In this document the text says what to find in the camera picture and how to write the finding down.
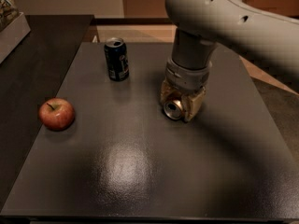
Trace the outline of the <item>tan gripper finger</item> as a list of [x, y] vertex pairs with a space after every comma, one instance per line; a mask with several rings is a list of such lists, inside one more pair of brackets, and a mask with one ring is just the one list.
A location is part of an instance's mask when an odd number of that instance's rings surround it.
[[184, 94], [181, 97], [183, 108], [185, 110], [184, 121], [191, 121], [199, 112], [202, 103], [204, 102], [206, 96], [206, 88], [202, 87], [199, 91]]
[[161, 85], [160, 104], [164, 106], [167, 101], [181, 100], [181, 92], [165, 79]]

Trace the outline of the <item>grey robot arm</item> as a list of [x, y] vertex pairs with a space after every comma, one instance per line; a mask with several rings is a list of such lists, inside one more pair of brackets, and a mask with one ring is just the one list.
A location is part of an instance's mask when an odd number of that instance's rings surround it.
[[170, 119], [188, 122], [197, 115], [218, 44], [299, 89], [299, 20], [242, 0], [165, 0], [165, 10], [177, 26], [160, 96]]

